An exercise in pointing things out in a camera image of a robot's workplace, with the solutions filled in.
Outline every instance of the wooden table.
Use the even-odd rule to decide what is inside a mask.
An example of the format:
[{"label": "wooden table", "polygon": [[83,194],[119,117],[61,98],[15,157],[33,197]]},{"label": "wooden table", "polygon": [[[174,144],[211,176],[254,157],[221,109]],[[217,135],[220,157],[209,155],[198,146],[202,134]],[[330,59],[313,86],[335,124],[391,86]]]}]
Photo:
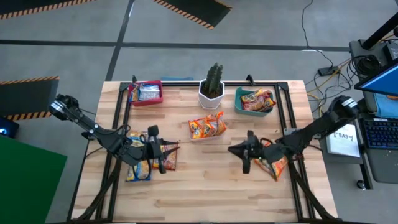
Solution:
[{"label": "wooden table", "polygon": [[[285,81],[298,128],[313,121],[303,81]],[[111,128],[120,82],[105,82],[96,114],[96,122]],[[255,90],[259,87],[244,87]],[[157,124],[160,136],[180,141],[177,170],[161,175],[156,170],[150,182],[125,182],[128,165],[123,163],[120,173],[114,222],[288,222],[297,221],[286,167],[280,180],[252,162],[250,174],[242,174],[239,158],[227,151],[228,146],[246,139],[247,130],[259,137],[275,140],[282,136],[278,108],[258,118],[234,112],[236,87],[226,87],[217,109],[224,111],[228,127],[223,137],[209,142],[190,142],[189,119],[206,116],[214,111],[201,108],[197,87],[165,87],[164,102],[159,105],[131,107],[129,124],[132,129],[146,130]],[[285,96],[281,92],[287,125],[290,125]],[[122,103],[122,123],[125,103]],[[99,147],[90,143],[88,153]],[[336,216],[335,204],[320,151],[307,148],[304,152],[310,188],[321,204]],[[81,215],[98,193],[103,175],[106,152],[92,154],[84,163],[80,186],[72,217]],[[302,207],[307,214],[303,193]],[[104,209],[108,209],[106,198]]]}]

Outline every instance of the potted cactus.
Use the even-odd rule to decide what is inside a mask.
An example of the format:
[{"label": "potted cactus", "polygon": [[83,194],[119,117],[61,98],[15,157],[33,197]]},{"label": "potted cactus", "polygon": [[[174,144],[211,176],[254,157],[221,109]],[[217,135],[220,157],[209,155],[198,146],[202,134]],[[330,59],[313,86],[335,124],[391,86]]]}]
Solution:
[{"label": "potted cactus", "polygon": [[221,81],[223,66],[215,63],[207,73],[207,78],[200,81],[199,101],[204,109],[217,109],[224,97],[225,84]]}]

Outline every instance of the computer monitor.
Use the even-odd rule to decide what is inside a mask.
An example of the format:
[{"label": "computer monitor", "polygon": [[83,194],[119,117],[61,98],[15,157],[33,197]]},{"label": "computer monitor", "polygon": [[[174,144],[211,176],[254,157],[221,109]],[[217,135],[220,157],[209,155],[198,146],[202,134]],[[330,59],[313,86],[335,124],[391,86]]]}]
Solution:
[{"label": "computer monitor", "polygon": [[398,60],[383,67],[377,75],[371,75],[355,84],[357,90],[398,96]]}]

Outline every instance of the black and yellow striped mat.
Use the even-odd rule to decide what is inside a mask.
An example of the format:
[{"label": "black and yellow striped mat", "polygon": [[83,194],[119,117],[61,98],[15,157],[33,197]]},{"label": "black and yellow striped mat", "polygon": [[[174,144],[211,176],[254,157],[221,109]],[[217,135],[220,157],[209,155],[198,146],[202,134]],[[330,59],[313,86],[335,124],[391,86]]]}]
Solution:
[{"label": "black and yellow striped mat", "polygon": [[214,29],[232,10],[231,6],[217,0],[154,0],[154,2],[207,29]]},{"label": "black and yellow striped mat", "polygon": [[59,77],[0,81],[0,116],[12,121],[51,116]]},{"label": "black and yellow striped mat", "polygon": [[95,0],[0,0],[0,20],[92,1]]}]

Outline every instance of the instant noodle bag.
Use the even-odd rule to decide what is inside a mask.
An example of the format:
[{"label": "instant noodle bag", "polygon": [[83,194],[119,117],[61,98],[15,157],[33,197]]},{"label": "instant noodle bag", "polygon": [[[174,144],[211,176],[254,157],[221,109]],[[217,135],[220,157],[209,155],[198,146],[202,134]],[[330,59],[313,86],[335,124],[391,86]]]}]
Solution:
[{"label": "instant noodle bag", "polygon": [[224,112],[220,111],[216,115],[210,114],[205,118],[188,121],[191,139],[208,138],[223,134],[226,130],[223,115]]},{"label": "instant noodle bag", "polygon": [[[178,143],[176,144],[165,144],[165,145],[161,145],[160,149],[162,150],[162,152],[167,152],[169,150],[173,150],[173,149],[178,149]],[[165,169],[167,170],[175,170],[176,166],[177,166],[177,151],[175,150],[174,152],[171,152],[167,157],[166,160],[163,161],[163,165],[165,167]],[[158,169],[159,168],[159,162],[157,159],[154,160],[153,162],[153,168]]]},{"label": "instant noodle bag", "polygon": [[[269,146],[270,143],[266,142],[264,146]],[[271,177],[278,181],[282,171],[284,170],[286,164],[288,163],[287,157],[283,156],[278,161],[269,164],[265,159],[255,159],[254,162],[264,171],[266,171]]]},{"label": "instant noodle bag", "polygon": [[276,104],[276,102],[270,98],[270,94],[271,91],[259,89],[253,93],[242,96],[242,109],[258,112],[268,110]]},{"label": "instant noodle bag", "polygon": [[[140,132],[140,131],[131,131],[130,132],[130,139],[132,140],[132,146],[141,147],[144,144],[140,140],[140,135],[143,134],[147,137],[147,133]],[[150,180],[149,175],[149,166],[147,161],[141,161],[134,167],[130,166],[127,172],[126,182],[135,182],[140,180]]]}]

